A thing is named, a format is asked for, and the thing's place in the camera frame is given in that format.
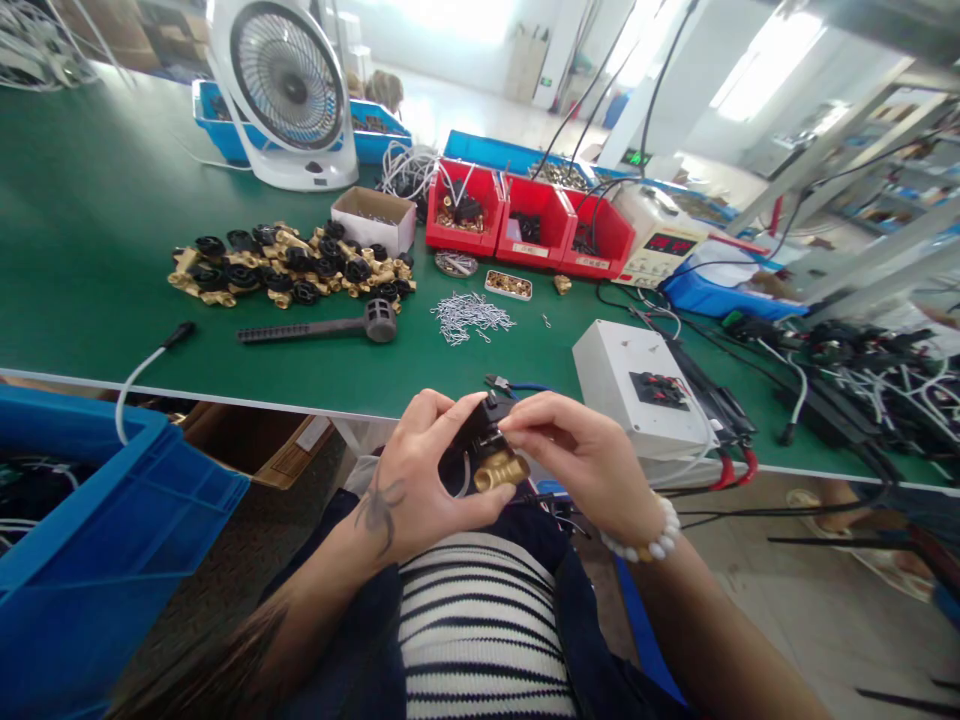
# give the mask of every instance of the pile of valve parts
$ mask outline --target pile of valve parts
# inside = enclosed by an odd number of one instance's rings
[[[391,258],[382,245],[361,247],[344,234],[342,224],[328,220],[309,240],[282,221],[251,232],[231,230],[227,244],[205,235],[194,247],[173,251],[175,268],[167,280],[207,305],[234,307],[237,296],[266,288],[286,310],[345,290],[350,297],[383,298],[399,315],[400,301],[417,289],[413,258],[405,252]]]

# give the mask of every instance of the small tray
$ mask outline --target small tray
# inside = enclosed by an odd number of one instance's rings
[[[529,288],[530,294],[521,295],[520,293],[511,292],[510,290],[502,290],[498,287],[494,287],[493,285],[490,284],[490,280],[492,279],[493,276],[496,276],[496,275],[502,275],[503,277],[509,280],[514,280],[520,283],[522,286],[526,286],[527,288]],[[483,281],[483,287],[492,293],[496,293],[497,295],[505,295],[507,297],[512,297],[515,300],[523,300],[524,302],[529,302],[530,298],[533,297],[533,283],[531,281],[525,280],[524,278],[518,278],[516,275],[507,275],[506,273],[500,272],[499,270],[487,270],[487,277]]]

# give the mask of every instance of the striped shirt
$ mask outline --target striped shirt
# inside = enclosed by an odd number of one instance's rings
[[[526,550],[459,533],[400,568],[408,718],[575,718],[553,577]]]

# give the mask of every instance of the white bead bracelet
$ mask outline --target white bead bracelet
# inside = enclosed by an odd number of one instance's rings
[[[610,548],[610,551],[619,555],[628,562],[653,562],[654,560],[663,560],[676,547],[676,538],[680,534],[680,518],[677,517],[677,511],[673,509],[673,503],[665,497],[654,493],[660,507],[663,508],[663,514],[666,517],[666,526],[663,532],[656,540],[646,547],[628,547],[622,545],[605,532],[600,533],[600,539],[603,544]]]

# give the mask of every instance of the electric fan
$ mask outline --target electric fan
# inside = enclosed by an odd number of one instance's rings
[[[334,190],[359,177],[350,96],[308,2],[214,0],[207,61],[254,174],[285,190]]]

